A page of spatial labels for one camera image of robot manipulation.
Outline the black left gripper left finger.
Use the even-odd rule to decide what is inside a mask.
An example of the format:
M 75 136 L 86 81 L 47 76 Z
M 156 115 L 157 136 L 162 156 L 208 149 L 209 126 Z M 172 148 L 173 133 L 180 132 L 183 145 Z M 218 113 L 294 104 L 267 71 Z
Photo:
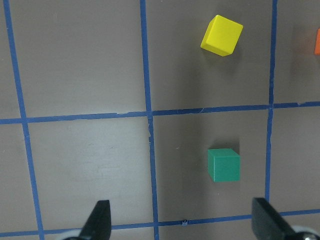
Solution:
M 109 200 L 99 200 L 94 206 L 79 238 L 81 240 L 109 240 L 112 232 L 111 208 Z

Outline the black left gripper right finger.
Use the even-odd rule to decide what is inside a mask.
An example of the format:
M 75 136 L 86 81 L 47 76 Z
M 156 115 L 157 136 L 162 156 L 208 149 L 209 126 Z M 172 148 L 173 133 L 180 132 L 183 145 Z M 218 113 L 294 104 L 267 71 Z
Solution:
M 296 232 L 263 197 L 251 203 L 251 228 L 258 240 L 293 240 Z

